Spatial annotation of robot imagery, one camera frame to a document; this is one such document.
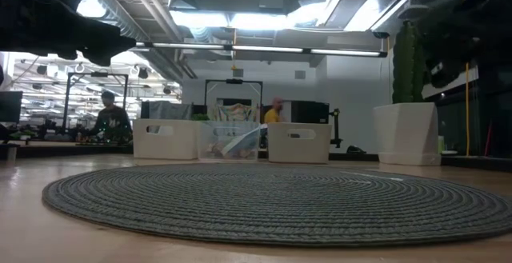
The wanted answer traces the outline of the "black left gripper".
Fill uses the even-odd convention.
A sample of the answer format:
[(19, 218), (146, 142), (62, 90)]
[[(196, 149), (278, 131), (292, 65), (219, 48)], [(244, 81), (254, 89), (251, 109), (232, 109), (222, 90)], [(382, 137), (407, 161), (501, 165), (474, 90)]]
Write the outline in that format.
[(110, 66), (111, 58), (136, 45), (118, 27), (78, 13), (82, 0), (1, 0), (1, 50), (56, 54)]

